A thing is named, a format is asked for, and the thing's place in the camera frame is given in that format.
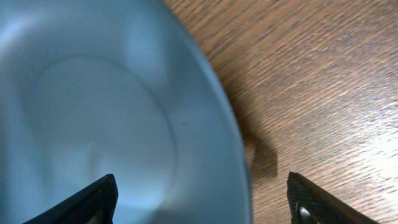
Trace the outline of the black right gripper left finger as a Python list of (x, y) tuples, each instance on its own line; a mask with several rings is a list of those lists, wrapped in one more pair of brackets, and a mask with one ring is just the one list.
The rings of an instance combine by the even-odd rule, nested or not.
[(106, 174), (25, 224), (112, 224), (117, 201), (116, 179), (113, 174)]

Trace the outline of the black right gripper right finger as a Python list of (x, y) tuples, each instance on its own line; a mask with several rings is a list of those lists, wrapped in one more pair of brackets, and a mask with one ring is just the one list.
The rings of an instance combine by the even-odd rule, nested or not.
[(287, 198), (293, 224), (377, 224), (296, 172), (289, 173)]

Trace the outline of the blue bowl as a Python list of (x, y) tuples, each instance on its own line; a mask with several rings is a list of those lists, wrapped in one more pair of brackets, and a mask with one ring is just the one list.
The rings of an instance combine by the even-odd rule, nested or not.
[(251, 223), (243, 140), (162, 1), (1, 2), (1, 222), (106, 174), (115, 223)]

